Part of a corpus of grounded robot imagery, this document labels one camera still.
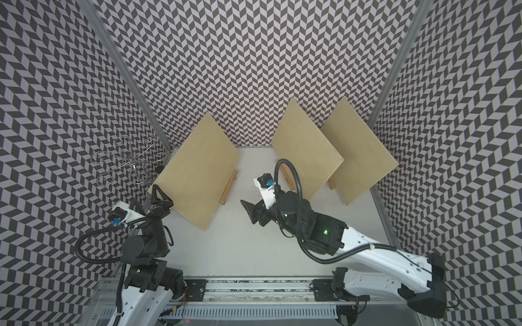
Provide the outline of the small wooden easel piece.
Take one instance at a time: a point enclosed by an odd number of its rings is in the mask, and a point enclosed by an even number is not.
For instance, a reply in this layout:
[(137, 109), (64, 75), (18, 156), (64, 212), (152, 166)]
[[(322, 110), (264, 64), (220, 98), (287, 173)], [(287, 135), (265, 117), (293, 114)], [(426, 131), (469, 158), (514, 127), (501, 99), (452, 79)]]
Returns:
[(225, 205), (226, 201), (228, 199), (228, 195), (230, 194), (230, 191), (233, 187), (233, 184), (235, 183), (235, 180), (237, 179), (238, 170), (234, 170), (231, 174), (231, 177), (228, 180), (228, 183), (224, 189), (224, 192), (220, 198), (220, 204)]

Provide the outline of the plywood board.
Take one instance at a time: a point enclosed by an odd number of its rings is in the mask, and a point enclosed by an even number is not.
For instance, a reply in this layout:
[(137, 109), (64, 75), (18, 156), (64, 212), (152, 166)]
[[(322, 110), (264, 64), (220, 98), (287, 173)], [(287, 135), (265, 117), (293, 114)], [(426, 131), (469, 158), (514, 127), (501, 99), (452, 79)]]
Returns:
[(303, 198), (311, 200), (344, 162), (344, 158), (295, 99), (291, 99), (271, 145), (279, 159), (294, 165)]
[(346, 205), (398, 167), (395, 157), (345, 98), (321, 131), (344, 159), (331, 179)]
[(154, 184), (172, 199), (174, 211), (205, 231), (240, 157), (240, 151), (207, 113)]

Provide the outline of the wooden easel frame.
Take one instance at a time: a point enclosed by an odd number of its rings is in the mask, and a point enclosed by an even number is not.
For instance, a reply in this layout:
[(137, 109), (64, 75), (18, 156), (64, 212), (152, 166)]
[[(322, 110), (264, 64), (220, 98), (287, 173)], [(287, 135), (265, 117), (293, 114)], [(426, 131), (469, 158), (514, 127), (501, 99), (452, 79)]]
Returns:
[(331, 190), (334, 190), (336, 188), (336, 184), (332, 178), (328, 180), (328, 186)]
[(280, 169), (280, 172), (282, 173), (286, 183), (288, 184), (290, 191), (295, 191), (296, 183), (295, 183), (295, 180), (293, 178), (290, 168), (286, 164), (282, 164), (279, 169)]

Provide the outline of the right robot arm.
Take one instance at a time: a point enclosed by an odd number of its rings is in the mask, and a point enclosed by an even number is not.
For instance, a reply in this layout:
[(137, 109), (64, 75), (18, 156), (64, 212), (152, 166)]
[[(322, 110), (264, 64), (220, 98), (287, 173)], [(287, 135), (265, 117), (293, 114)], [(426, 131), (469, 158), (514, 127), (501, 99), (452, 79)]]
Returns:
[(447, 286), (445, 259), (431, 253), (414, 255), (390, 244), (374, 241), (345, 222), (311, 208), (297, 193), (278, 195), (271, 206), (260, 200), (253, 204), (242, 200), (253, 224), (278, 224), (298, 241), (302, 252), (322, 265), (338, 264), (352, 258), (374, 269), (358, 274), (338, 266), (333, 272), (331, 291), (344, 301), (362, 301), (372, 296), (396, 297), (415, 312), (435, 319), (446, 315)]

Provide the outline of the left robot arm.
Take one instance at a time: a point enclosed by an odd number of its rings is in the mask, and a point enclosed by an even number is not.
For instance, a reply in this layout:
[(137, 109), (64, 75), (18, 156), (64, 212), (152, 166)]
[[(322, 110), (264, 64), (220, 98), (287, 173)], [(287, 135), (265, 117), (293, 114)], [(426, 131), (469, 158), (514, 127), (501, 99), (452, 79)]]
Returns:
[(120, 276), (110, 325), (156, 325), (167, 304), (184, 296), (183, 272), (168, 268), (163, 259), (173, 244), (167, 241), (170, 233), (163, 225), (172, 206), (171, 198), (154, 185), (148, 212), (135, 201), (119, 202), (112, 209), (109, 219), (114, 226), (136, 227), (141, 233), (123, 243), (120, 262), (128, 270)]

